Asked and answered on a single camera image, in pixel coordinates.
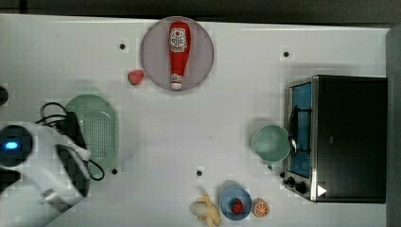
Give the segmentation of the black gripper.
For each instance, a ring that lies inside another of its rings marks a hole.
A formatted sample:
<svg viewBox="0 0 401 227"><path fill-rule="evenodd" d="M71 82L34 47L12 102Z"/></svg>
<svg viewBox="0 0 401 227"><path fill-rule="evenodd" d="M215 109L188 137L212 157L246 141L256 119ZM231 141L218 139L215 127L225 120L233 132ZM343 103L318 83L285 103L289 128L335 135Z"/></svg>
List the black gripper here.
<svg viewBox="0 0 401 227"><path fill-rule="evenodd" d="M74 112L68 112L66 117L56 124L56 128L61 134L68 136L81 148L87 148L78 123L78 118Z"/></svg>

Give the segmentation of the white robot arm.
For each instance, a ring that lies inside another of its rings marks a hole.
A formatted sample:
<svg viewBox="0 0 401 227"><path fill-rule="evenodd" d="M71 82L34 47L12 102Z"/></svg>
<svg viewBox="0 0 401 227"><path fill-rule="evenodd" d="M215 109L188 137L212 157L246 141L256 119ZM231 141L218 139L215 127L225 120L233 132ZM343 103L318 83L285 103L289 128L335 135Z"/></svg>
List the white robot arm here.
<svg viewBox="0 0 401 227"><path fill-rule="evenodd" d="M1 167L31 181L52 203L69 207L88 196L90 156L89 150L53 128L1 123Z"/></svg>

